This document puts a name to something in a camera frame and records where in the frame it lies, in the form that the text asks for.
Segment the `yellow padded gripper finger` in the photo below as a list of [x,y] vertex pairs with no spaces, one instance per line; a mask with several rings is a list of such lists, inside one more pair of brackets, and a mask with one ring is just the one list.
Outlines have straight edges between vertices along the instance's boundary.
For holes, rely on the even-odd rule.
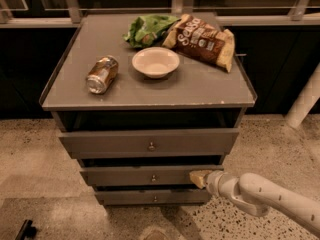
[[189,173],[189,178],[199,189],[206,186],[206,177],[212,173],[212,170],[195,170]]

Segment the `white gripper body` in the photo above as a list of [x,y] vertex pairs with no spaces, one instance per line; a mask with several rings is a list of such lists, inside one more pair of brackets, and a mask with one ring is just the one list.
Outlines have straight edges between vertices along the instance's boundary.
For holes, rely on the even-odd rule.
[[223,172],[216,170],[211,173],[209,173],[205,177],[205,187],[206,190],[213,196],[219,195],[219,181],[221,177],[223,176]]

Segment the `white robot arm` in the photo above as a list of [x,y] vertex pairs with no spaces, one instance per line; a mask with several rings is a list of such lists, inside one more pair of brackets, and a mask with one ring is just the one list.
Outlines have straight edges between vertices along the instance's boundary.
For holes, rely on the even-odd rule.
[[319,100],[319,77],[316,68],[287,115],[247,116],[226,169],[192,172],[192,181],[245,214],[276,210],[317,237],[320,125],[309,111]]

